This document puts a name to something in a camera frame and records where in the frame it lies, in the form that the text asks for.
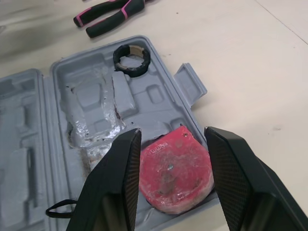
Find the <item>white floor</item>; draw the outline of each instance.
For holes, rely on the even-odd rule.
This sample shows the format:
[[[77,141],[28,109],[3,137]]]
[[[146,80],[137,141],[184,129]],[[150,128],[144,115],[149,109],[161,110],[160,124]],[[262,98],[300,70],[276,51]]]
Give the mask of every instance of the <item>white floor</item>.
[[[200,124],[244,137],[308,215],[306,0],[156,0],[94,41],[72,18],[101,1],[12,1],[0,1],[0,77],[28,68],[48,75],[61,57],[146,35],[172,74],[190,62],[207,87],[192,108]],[[218,205],[166,229],[186,230],[228,226]]]

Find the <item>gray plastic tool case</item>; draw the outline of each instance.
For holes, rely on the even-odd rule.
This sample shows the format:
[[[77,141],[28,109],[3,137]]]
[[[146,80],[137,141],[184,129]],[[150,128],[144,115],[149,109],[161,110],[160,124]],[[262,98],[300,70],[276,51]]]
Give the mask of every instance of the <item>gray plastic tool case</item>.
[[[130,78],[114,71],[113,52],[123,44],[151,52],[146,74]],[[141,63],[134,57],[121,62]],[[1,78],[0,231],[65,230],[68,220],[47,218],[45,210],[78,198],[86,176],[121,132],[141,128],[146,145],[183,124],[207,147],[190,109],[204,94],[190,64],[173,78],[142,36],[55,62],[51,77],[30,69]],[[167,215],[139,193],[136,230],[161,230],[217,203],[212,193],[194,210]]]

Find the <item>pliers handle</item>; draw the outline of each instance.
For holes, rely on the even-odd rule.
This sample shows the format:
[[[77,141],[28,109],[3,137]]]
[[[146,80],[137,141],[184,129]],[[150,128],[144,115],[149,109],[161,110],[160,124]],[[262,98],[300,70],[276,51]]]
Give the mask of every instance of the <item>pliers handle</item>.
[[[114,15],[105,18],[86,29],[88,36],[90,38],[94,38],[111,31],[132,15],[142,11],[144,9],[144,5],[144,0],[109,0],[81,12],[74,18],[74,23],[78,27],[83,27],[105,13],[116,9],[121,9]]]

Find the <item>case latch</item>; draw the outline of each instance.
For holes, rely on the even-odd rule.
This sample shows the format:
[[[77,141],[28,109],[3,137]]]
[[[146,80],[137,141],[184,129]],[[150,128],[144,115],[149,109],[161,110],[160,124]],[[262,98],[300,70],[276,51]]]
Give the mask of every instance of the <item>case latch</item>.
[[[190,107],[207,93],[207,89],[190,64],[182,64],[174,79]]]

